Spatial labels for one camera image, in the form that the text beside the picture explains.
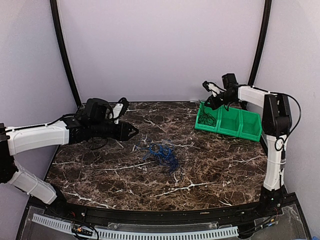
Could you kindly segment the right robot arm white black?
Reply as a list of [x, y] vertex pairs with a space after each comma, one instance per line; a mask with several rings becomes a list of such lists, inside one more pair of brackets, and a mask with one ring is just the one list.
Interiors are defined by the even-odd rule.
[[274, 215], [283, 203], [286, 140], [291, 132], [292, 115], [288, 96], [262, 90], [253, 85], [238, 84], [233, 73], [222, 76], [223, 87], [211, 81], [202, 86], [211, 96], [204, 105], [216, 110], [222, 105], [248, 102], [262, 108], [262, 130], [267, 140], [266, 175], [259, 202], [253, 211], [260, 217]]

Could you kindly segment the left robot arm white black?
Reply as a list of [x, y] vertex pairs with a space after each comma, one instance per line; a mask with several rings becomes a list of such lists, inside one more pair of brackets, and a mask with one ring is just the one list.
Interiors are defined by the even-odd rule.
[[65, 114], [49, 123], [22, 127], [0, 125], [0, 182], [10, 184], [46, 205], [60, 218], [67, 218], [70, 206], [53, 185], [22, 167], [14, 156], [48, 146], [78, 144], [94, 138], [128, 141], [139, 133], [131, 123], [121, 121], [129, 102], [122, 97], [115, 106], [106, 100], [89, 98], [77, 113]]

